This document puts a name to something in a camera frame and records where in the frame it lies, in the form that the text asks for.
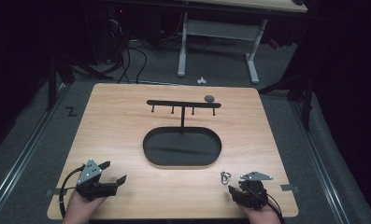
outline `wire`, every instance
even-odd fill
[[[121,74],[121,77],[119,78],[119,80],[118,80],[118,84],[119,83],[121,83],[121,79],[123,78],[123,77],[126,77],[127,78],[127,82],[130,84],[130,81],[129,81],[129,77],[127,76],[127,74],[126,74],[126,72],[127,72],[127,69],[129,69],[129,66],[130,66],[130,51],[129,51],[129,48],[127,47],[126,48],[127,50],[127,57],[129,58],[129,62],[128,62],[128,64],[127,64],[127,66],[125,67],[125,68],[123,68],[124,70],[123,70],[123,73]]]
[[[61,214],[62,214],[62,217],[64,218],[65,217],[65,205],[64,205],[64,190],[65,190],[65,184],[66,182],[68,181],[69,177],[71,177],[73,174],[75,174],[76,172],[80,172],[83,170],[83,168],[85,167],[85,164],[83,164],[82,166],[80,166],[79,168],[77,168],[76,170],[74,170],[73,172],[71,172],[64,180],[63,184],[62,184],[62,187],[60,189],[60,194],[59,194],[59,204],[60,204],[60,211],[61,211]]]
[[[280,207],[278,206],[278,202],[276,202],[276,200],[272,197],[272,196],[270,196],[269,194],[267,194],[266,193],[266,195],[269,197],[269,198],[271,198],[274,202],[275,202],[275,204],[278,206],[278,208],[276,208],[275,206],[273,206],[273,204],[271,204],[270,202],[269,202],[269,200],[264,200],[263,198],[261,198],[260,196],[258,196],[256,193],[254,193],[250,188],[248,188],[248,192],[251,192],[255,197],[257,197],[259,200],[261,200],[261,201],[263,201],[264,203],[266,203],[270,208],[272,208],[273,209],[273,211],[278,215],[278,219],[280,220],[280,223],[281,224],[285,224],[285,220],[284,220],[284,218],[283,218],[283,215],[281,214],[281,209],[280,209]]]
[[[144,55],[144,58],[145,58],[144,64],[142,65],[141,69],[139,70],[139,72],[136,75],[136,84],[138,84],[138,77],[141,74],[142,70],[144,70],[145,65],[147,65],[147,59],[148,58],[147,58],[147,55],[144,52],[142,52],[141,50],[139,50],[139,49],[132,49],[132,50],[136,50],[136,51],[142,53]]]

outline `black mount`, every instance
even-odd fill
[[[76,187],[77,192],[88,200],[116,195],[118,186],[126,181],[126,175],[115,183],[100,183],[101,174],[109,165],[110,161],[97,165],[92,159],[89,159],[79,176]]]

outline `dark background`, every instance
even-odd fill
[[[299,44],[283,79],[305,72],[313,60],[322,61],[314,92],[371,205],[371,0],[307,1],[307,6],[309,14],[334,21],[305,25],[273,19],[263,43]],[[88,64],[112,58],[105,10],[101,5],[0,1],[0,143],[46,79],[53,53],[65,52]],[[131,34],[157,46],[161,29],[169,34],[177,27],[178,12],[125,7],[125,13]],[[323,56],[315,58],[320,50]]]

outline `gray carpet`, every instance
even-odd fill
[[[210,43],[201,50],[196,48],[202,48],[203,43],[191,45],[190,47],[195,49],[188,51],[187,74],[178,78],[178,46],[161,45],[156,48],[145,44],[139,49],[146,53],[148,61],[139,80],[140,83],[153,81],[198,85],[197,79],[203,77],[208,86],[261,89],[280,80],[296,50],[296,46],[273,50],[267,45],[261,45],[255,58],[261,83],[255,86],[250,83],[243,56],[249,45],[248,42],[232,46]],[[130,53],[131,63],[127,76],[130,80],[135,80],[144,63],[144,56],[136,50],[130,50]],[[107,65],[101,64],[97,68],[106,67]],[[115,77],[113,82],[119,79],[121,73],[122,69],[119,69],[111,74]],[[63,100],[57,105],[50,122],[36,143],[31,160],[0,210],[0,223],[59,223],[47,218],[50,197],[45,194],[48,189],[55,188],[58,182],[82,113],[93,85],[97,82],[102,81],[93,77],[77,76],[76,82],[66,89]],[[294,115],[291,105],[282,93],[283,91],[274,91],[261,97],[290,183],[299,188],[299,192],[294,193],[299,215],[286,218],[286,223],[336,223],[311,160],[303,127],[299,125],[298,117]],[[33,102],[24,109],[15,127],[0,146],[0,185],[44,116],[46,106],[47,85],[42,87]],[[75,117],[68,116],[67,107],[74,107]],[[371,223],[371,209],[365,203],[346,163],[338,153],[315,98],[310,128],[309,134],[333,179],[350,223]],[[207,223],[206,220],[193,222]],[[216,220],[216,223],[222,223],[222,220]],[[233,220],[227,220],[227,223],[233,223]]]

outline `wooden tabletop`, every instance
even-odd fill
[[[305,5],[298,6],[293,0],[188,0],[189,2],[198,2],[206,4],[219,4],[233,7],[253,7],[258,9],[270,9],[287,12],[306,13]]]
[[[186,110],[185,126],[206,127],[221,139],[218,159],[208,166],[157,166],[143,151],[145,135],[162,126],[180,125],[180,108],[156,106],[151,113],[148,100],[204,102],[212,95],[216,109]],[[116,196],[108,197],[94,214],[95,219],[127,218],[236,218],[244,214],[232,201],[228,185],[238,187],[241,175],[258,171],[272,175],[263,181],[276,199],[283,216],[294,217],[298,208],[288,185],[278,149],[270,130],[260,96],[252,88],[157,86],[130,84],[95,85],[57,188],[65,177],[88,159],[97,164],[111,161],[102,173],[101,183],[112,183],[127,175]],[[232,175],[228,185],[221,171]],[[68,180],[74,187],[78,175]],[[48,211],[60,219],[58,197]]]

